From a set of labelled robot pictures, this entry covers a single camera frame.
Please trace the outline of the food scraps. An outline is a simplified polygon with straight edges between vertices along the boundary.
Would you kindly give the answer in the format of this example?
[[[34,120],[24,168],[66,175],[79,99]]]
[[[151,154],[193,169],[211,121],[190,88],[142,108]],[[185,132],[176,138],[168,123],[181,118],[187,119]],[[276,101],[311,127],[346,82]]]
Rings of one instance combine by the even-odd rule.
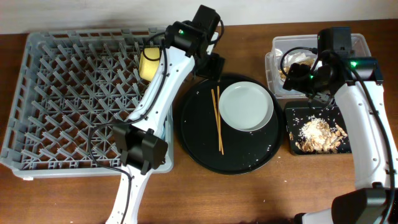
[[[289,142],[296,154],[337,154],[347,146],[348,134],[339,126],[330,126],[323,118],[294,118],[287,127]]]

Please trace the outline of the gold snack wrapper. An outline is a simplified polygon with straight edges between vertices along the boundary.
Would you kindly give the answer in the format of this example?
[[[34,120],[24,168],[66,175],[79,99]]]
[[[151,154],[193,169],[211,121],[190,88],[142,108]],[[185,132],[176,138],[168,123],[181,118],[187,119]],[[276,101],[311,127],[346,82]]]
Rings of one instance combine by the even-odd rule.
[[[303,61],[301,61],[301,62],[297,62],[297,64],[299,64],[299,65],[308,65],[309,67],[312,67],[313,64],[314,64],[314,62],[315,62],[315,60],[314,60],[313,58],[311,58],[311,59],[308,59],[308,60],[303,60]],[[289,69],[290,69],[290,66],[284,67],[284,71],[285,71],[286,73],[289,72]],[[279,70],[279,76],[280,76],[280,79],[284,82],[285,79],[286,79],[286,76],[284,75],[284,73],[282,72],[282,70]]]

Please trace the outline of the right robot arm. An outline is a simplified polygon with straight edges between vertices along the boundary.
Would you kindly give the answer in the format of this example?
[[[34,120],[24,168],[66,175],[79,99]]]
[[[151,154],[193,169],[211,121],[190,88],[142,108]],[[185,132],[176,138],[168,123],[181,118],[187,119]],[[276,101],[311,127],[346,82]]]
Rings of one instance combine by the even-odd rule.
[[[284,89],[311,100],[335,101],[354,158],[355,190],[335,198],[329,209],[299,213],[295,223],[389,223],[397,203],[397,148],[384,107],[383,77],[373,57],[356,57],[349,27],[318,33],[312,67],[284,70]]]

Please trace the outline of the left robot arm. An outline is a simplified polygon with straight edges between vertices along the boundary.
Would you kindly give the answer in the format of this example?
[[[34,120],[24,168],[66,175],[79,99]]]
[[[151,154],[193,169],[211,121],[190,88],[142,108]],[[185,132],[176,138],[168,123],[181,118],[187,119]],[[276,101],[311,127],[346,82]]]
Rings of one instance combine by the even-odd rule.
[[[121,153],[121,181],[107,223],[136,223],[149,177],[165,161],[168,144],[164,121],[189,73],[207,65],[221,36],[222,23],[212,8],[201,5],[192,21],[174,22],[160,41],[159,66],[137,108],[125,123],[113,125]]]

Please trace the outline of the white napkin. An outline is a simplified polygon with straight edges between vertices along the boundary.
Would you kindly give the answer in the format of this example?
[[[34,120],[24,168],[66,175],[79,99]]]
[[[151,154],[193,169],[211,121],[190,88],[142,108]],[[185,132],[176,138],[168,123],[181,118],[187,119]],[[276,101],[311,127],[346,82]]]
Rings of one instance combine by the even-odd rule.
[[[315,54],[307,50],[302,50],[302,49],[294,50],[285,56],[284,67],[288,67],[291,66],[293,63],[301,62],[303,60],[308,60],[311,58],[315,60],[316,57],[317,56]]]

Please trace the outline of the yellow bowl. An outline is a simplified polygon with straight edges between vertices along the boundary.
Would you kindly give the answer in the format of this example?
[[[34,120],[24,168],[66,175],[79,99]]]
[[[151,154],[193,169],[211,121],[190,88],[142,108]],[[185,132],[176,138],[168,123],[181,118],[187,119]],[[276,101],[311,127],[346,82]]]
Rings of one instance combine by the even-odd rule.
[[[158,47],[146,48],[141,52],[139,62],[139,76],[151,82],[159,67],[160,49]]]

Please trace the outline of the grey round plate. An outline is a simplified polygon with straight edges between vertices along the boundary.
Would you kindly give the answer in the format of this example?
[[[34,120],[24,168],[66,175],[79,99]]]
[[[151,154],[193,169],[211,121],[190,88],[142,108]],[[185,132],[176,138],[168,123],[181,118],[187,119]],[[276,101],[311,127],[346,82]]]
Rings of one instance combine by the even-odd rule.
[[[274,104],[263,86],[254,82],[236,82],[222,91],[219,111],[223,121],[231,128],[253,132],[271,120]]]

